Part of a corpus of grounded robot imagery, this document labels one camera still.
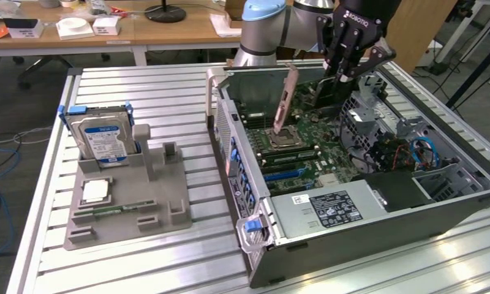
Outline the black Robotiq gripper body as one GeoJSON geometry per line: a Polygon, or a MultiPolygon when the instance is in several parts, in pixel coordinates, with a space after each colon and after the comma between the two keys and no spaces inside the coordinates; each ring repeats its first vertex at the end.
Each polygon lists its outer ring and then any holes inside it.
{"type": "Polygon", "coordinates": [[[354,36],[358,43],[353,47],[372,47],[386,35],[389,22],[401,0],[345,0],[333,12],[334,34],[345,39],[354,36]]]}

